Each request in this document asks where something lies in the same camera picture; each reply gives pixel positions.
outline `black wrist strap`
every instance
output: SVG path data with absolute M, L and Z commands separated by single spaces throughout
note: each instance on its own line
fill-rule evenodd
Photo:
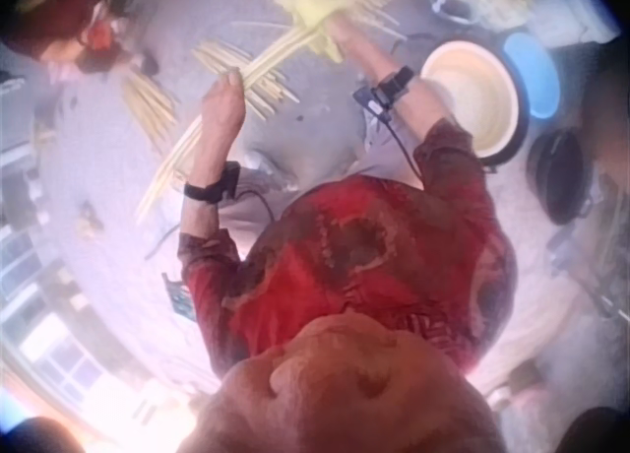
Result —
M 413 70 L 405 66 L 396 74 L 384 79 L 378 87 L 374 89 L 374 94 L 386 110 L 391 110 L 394 103 L 407 93 L 407 85 L 411 79 L 413 79 L 413 76 Z
M 413 70 L 405 66 L 396 74 L 387 77 L 377 87 L 362 87 L 352 96 L 379 121 L 388 123 L 392 120 L 390 111 L 394 107 L 394 103 L 407 93 L 407 85 L 414 75 Z
M 211 205 L 222 201 L 225 196 L 233 200 L 236 196 L 236 185 L 240 175 L 240 164 L 234 161 L 225 163 L 225 169 L 218 182 L 208 187 L 196 187 L 186 182 L 184 185 L 184 195 L 189 199 L 199 202 L 207 202 Z

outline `red shirt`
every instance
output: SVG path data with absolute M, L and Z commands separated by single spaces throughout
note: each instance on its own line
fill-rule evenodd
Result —
M 73 39 L 90 25 L 101 0 L 45 0 L 33 10 L 16 14 L 3 31 L 3 42 L 16 52 L 39 59 L 58 39 Z
M 413 153 L 424 191 L 362 175 L 290 205 L 240 261 L 226 229 L 181 234 L 183 280 L 218 375 L 351 308 L 471 369 L 512 308 L 514 253 L 471 136 L 443 120 Z

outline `person in red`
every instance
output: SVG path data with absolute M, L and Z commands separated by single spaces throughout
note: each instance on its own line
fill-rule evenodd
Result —
M 136 64 L 148 75 L 158 65 L 148 54 L 132 54 L 116 40 L 105 0 L 18 0 L 1 31 L 12 50 L 44 64 L 74 64 L 84 74 Z
M 324 27 L 374 84 L 401 69 L 343 14 Z M 180 451 L 504 451 L 463 375 L 509 318 L 514 252 L 438 95 L 415 78 L 395 111 L 424 190 L 364 174 L 321 185 L 244 261 L 217 207 L 185 199 L 183 281 L 223 384 Z M 204 99 L 191 185 L 220 179 L 244 114 L 232 71 Z

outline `concrete floor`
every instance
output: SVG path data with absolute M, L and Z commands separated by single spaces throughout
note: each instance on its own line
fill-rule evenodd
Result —
M 158 80 L 181 103 L 181 123 L 173 130 L 173 140 L 196 115 L 199 100 L 214 79 L 190 49 L 202 39 L 220 37 L 256 54 L 280 32 L 229 22 L 288 21 L 269 0 L 134 0 L 132 9 L 147 24 L 144 42 L 160 62 Z M 402 21 L 400 30 L 405 33 L 431 32 L 438 38 L 453 33 L 429 14 L 426 0 L 397 1 L 389 13 Z M 393 44 L 386 36 L 375 39 L 388 48 Z M 410 43 L 398 54 L 417 68 L 429 46 Z M 248 117 L 232 155 L 248 162 L 255 160 L 253 152 L 262 153 L 284 177 L 309 188 L 341 175 L 361 153 L 364 124 L 350 96 L 357 74 L 308 51 L 286 61 L 282 71 L 302 103 L 283 105 L 265 125 Z M 176 237 L 155 259 L 144 261 L 145 253 L 178 222 L 181 197 L 169 193 L 142 226 L 134 224 L 135 207 L 159 159 L 122 101 L 121 79 L 115 74 L 106 79 L 93 76 L 64 91 L 58 139 L 40 157 L 49 231 L 94 308 L 132 353 L 164 380 L 212 392 L 218 383 L 198 329 L 172 311 L 159 275 L 166 272 L 177 279 Z M 551 277 L 545 244 L 557 227 L 525 181 L 527 149 L 547 125 L 534 124 L 517 157 L 488 176 L 499 220 L 517 251 L 519 286 L 508 327 L 470 376 L 484 394 L 504 382 L 523 360 L 542 353 L 574 313 L 580 292 L 566 278 Z M 92 242 L 81 240 L 76 232 L 79 205 L 85 200 L 94 205 L 105 226 L 104 235 Z M 589 231 L 589 223 L 583 225 Z

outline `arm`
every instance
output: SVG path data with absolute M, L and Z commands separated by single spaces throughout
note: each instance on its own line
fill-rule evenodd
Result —
M 345 15 L 333 15 L 326 21 L 325 28 L 346 57 L 358 64 L 374 85 L 403 67 L 391 54 L 373 44 Z M 451 117 L 451 112 L 421 79 L 412 80 L 408 89 L 408 93 L 396 102 L 395 110 L 422 141 L 433 125 Z
M 334 14 L 324 27 L 374 84 L 401 69 L 391 54 L 373 44 L 345 15 Z M 422 143 L 413 156 L 425 191 L 457 208 L 460 216 L 494 222 L 494 207 L 485 188 L 482 165 L 473 152 L 472 137 L 454 124 L 441 98 L 416 78 L 394 108 Z
M 244 118 L 242 80 L 238 72 L 230 72 L 221 76 L 204 98 L 202 136 L 188 182 L 206 187 L 221 178 L 229 148 Z M 222 304 L 229 296 L 240 260 L 227 230 L 219 229 L 216 205 L 184 198 L 178 256 L 211 365 L 217 375 L 223 376 L 247 353 L 240 340 L 231 335 L 231 312 Z

